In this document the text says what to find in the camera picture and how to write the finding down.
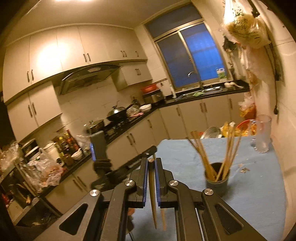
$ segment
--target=red bowl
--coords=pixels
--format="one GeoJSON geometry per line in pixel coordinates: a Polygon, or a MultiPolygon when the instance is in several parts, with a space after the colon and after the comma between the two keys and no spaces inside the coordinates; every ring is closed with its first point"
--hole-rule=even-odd
{"type": "Polygon", "coordinates": [[[144,93],[144,94],[147,94],[151,91],[155,91],[157,89],[157,86],[156,84],[152,84],[152,85],[149,85],[149,86],[146,86],[145,88],[142,88],[141,91],[144,93]]]}

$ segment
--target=range hood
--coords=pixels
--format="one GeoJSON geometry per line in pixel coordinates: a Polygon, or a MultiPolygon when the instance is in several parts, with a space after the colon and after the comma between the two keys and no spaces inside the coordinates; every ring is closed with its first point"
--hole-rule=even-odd
{"type": "Polygon", "coordinates": [[[75,70],[64,78],[60,85],[60,95],[90,86],[108,78],[120,66],[111,64],[95,64],[75,70]]]}

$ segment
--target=window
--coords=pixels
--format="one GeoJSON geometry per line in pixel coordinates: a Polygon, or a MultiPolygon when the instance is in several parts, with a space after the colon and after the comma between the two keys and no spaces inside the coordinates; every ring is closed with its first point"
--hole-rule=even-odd
{"type": "Polygon", "coordinates": [[[218,79],[216,69],[224,68],[223,59],[192,4],[172,10],[145,26],[159,47],[176,89],[218,79]]]}

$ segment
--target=blue gripper pad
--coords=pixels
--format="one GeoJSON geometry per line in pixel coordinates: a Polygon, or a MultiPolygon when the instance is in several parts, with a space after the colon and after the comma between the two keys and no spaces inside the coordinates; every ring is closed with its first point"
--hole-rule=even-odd
{"type": "Polygon", "coordinates": [[[146,204],[147,198],[147,179],[148,179],[148,160],[146,159],[146,166],[145,166],[145,177],[144,177],[144,186],[143,186],[143,206],[146,204]]]}
{"type": "Polygon", "coordinates": [[[158,206],[160,207],[160,184],[159,184],[159,176],[158,176],[158,169],[157,169],[157,161],[154,161],[155,164],[155,186],[156,186],[156,198],[158,206]]]}

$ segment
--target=blue window glass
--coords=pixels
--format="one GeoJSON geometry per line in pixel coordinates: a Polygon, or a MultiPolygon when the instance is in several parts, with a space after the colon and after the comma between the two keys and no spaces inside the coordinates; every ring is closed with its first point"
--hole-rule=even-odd
{"type": "Polygon", "coordinates": [[[191,52],[201,80],[217,78],[216,69],[224,68],[216,44],[202,24],[184,29],[181,34],[191,52]]]}

